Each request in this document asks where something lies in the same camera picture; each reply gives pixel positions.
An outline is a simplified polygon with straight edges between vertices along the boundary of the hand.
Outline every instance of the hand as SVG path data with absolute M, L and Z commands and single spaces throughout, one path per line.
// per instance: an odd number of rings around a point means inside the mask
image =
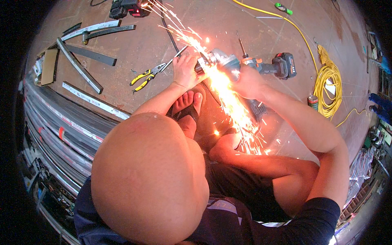
M 173 58 L 173 83 L 189 90 L 203 81 L 206 76 L 198 76 L 194 70 L 198 57 L 183 54 Z
M 240 77 L 231 87 L 239 95 L 250 100 L 263 101 L 263 88 L 268 87 L 256 69 L 241 64 Z

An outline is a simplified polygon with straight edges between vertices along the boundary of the yellow-handled pliers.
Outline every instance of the yellow-handled pliers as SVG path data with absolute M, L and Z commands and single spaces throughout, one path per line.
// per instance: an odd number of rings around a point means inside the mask
M 134 85 L 138 80 L 142 79 L 142 78 L 146 78 L 145 81 L 139 85 L 137 88 L 135 88 L 134 90 L 132 90 L 132 93 L 135 93 L 139 90 L 141 90 L 142 88 L 144 88 L 144 86 L 147 85 L 147 83 L 149 81 L 151 81 L 152 79 L 155 78 L 155 75 L 158 72 L 161 72 L 166 66 L 166 63 L 162 63 L 160 65 L 157 65 L 156 67 L 152 68 L 152 69 L 148 69 L 145 73 L 140 74 L 139 76 L 135 77 L 132 82 L 129 84 L 129 86 Z

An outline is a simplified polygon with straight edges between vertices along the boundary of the black sandal strap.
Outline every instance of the black sandal strap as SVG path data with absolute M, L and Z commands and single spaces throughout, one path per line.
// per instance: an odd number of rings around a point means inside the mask
M 176 114 L 174 114 L 172 118 L 178 122 L 181 118 L 188 115 L 190 115 L 193 118 L 193 120 L 195 120 L 196 123 L 199 121 L 199 114 L 197 113 L 195 107 L 193 106 L 193 103 L 190 104 L 188 107 L 180 110 Z

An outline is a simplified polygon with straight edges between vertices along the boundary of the yellow extension cord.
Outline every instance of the yellow extension cord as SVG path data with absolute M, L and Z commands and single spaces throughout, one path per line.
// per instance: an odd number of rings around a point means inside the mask
M 316 84 L 315 84 L 315 86 L 314 86 L 314 93 L 313 93 L 313 95 L 317 96 L 317 97 L 318 97 L 318 100 L 319 100 L 318 111 L 319 111 L 320 114 L 322 114 L 322 115 L 325 116 L 326 118 L 330 118 L 330 120 L 332 120 L 334 114 L 335 114 L 336 111 L 339 109 L 339 106 L 340 106 L 340 104 L 341 104 L 341 102 L 342 102 L 342 85 L 341 85 L 341 77 L 340 77 L 340 72 L 339 72 L 339 69 L 337 68 L 337 66 L 336 66 L 336 65 L 333 65 L 332 68 L 331 68 L 331 67 L 328 67 L 328 66 L 323 66 L 323 67 L 318 71 L 318 70 L 317 70 L 316 61 L 314 60 L 314 56 L 313 56 L 312 50 L 311 50 L 310 47 L 309 47 L 308 42 L 306 41 L 306 39 L 305 39 L 304 35 L 302 34 L 301 30 L 300 30 L 293 22 L 291 22 L 289 19 L 287 19 L 287 18 L 285 18 L 285 17 L 283 17 L 283 16 L 281 16 L 281 15 L 275 14 L 275 13 L 271 13 L 271 12 L 268 12 L 268 11 L 264 11 L 264 10 L 261 10 L 261 9 L 257 9 L 257 8 L 248 6 L 248 5 L 243 4 L 243 3 L 241 3 L 241 2 L 239 2 L 239 1 L 237 1 L 237 0 L 233 0 L 233 1 L 234 1 L 235 3 L 238 3 L 238 4 L 241 5 L 241 6 L 244 6 L 244 7 L 248 8 L 248 9 L 253 9 L 253 10 L 256 10 L 256 11 L 259 11 L 259 12 L 263 12 L 263 13 L 265 13 L 265 14 L 269 14 L 269 15 L 273 15 L 273 16 L 276 16 L 276 17 L 280 17 L 280 18 L 282 18 L 282 19 L 288 21 L 290 24 L 292 24 L 292 25 L 299 31 L 299 33 L 301 34 L 303 40 L 304 40 L 305 43 L 306 43 L 306 46 L 308 46 L 310 55 L 312 56 L 312 60 L 313 60 L 314 67 L 315 67 L 316 72 L 317 72 L 317 79 L 316 79 Z M 332 79 L 332 82 L 333 82 L 333 84 L 331 84 L 331 85 L 329 85 L 329 86 L 335 86 L 335 88 L 336 88 L 336 93 L 335 93 L 335 97 L 334 97 L 334 98 L 330 98 L 330 97 L 329 97 L 329 95 L 328 95 L 328 93 L 327 93 L 327 91 L 326 91 L 326 88 L 325 88 L 326 80 L 327 80 L 328 78 L 331 78 L 331 79 Z M 332 103 L 331 103 L 331 104 L 327 104 L 327 103 L 325 102 L 324 96 L 323 96 L 323 91 L 325 91 L 325 93 L 327 94 L 327 97 L 328 97 L 330 100 L 332 100 Z M 339 123 L 336 127 L 342 125 L 342 124 L 348 119 L 349 115 L 350 115 L 353 111 L 356 111 L 356 113 L 357 113 L 358 115 L 361 114 L 362 112 L 365 112 L 365 113 L 366 113 L 366 116 L 368 115 L 367 112 L 366 112 L 366 109 L 364 109 L 364 110 L 362 110 L 360 113 L 358 113 L 357 109 L 354 108 L 354 109 L 352 109 L 351 112 L 346 116 L 346 118 L 343 120 L 343 122 Z

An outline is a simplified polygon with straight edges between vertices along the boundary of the pliers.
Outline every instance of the pliers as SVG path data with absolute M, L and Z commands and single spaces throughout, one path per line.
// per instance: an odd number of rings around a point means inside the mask
M 166 63 L 162 63 L 162 64 L 157 65 L 156 67 L 154 67 L 154 68 L 152 68 L 152 69 L 146 70 L 145 73 L 140 74 L 139 76 L 135 77 L 135 78 L 132 80 L 132 82 L 129 84 L 129 86 L 134 85 L 134 84 L 135 84 L 139 79 L 141 79 L 141 78 L 146 77 L 146 80 L 145 80 L 141 85 L 139 85 L 137 88 L 135 88 L 134 90 L 132 90 L 132 93 L 135 94 L 135 92 L 137 92 L 137 91 L 141 90 L 142 88 L 144 88 L 144 86 L 146 86 L 147 83 L 148 83 L 149 81 L 151 81 L 152 79 L 155 78 L 155 75 L 156 75 L 158 72 L 161 72 L 161 71 L 165 68 L 165 65 L 166 65 Z
M 177 57 L 178 55 L 180 55 L 186 48 L 188 47 L 188 45 L 185 45 L 185 47 L 183 47 L 180 51 L 178 51 L 178 53 L 175 55 L 175 57 Z M 141 90 L 142 88 L 144 88 L 144 86 L 147 85 L 147 83 L 149 81 L 151 81 L 152 79 L 155 78 L 155 75 L 159 72 L 162 72 L 164 69 L 166 69 L 166 67 L 168 67 L 171 63 L 173 62 L 173 59 L 171 59 L 168 63 L 162 63 L 160 65 L 157 65 L 156 67 L 147 70 L 145 73 L 140 74 L 139 76 L 135 77 L 132 82 L 129 84 L 129 86 L 134 85 L 139 79 L 147 76 L 146 80 L 137 88 L 135 88 L 134 90 L 132 90 L 132 93 L 135 94 L 135 92 Z

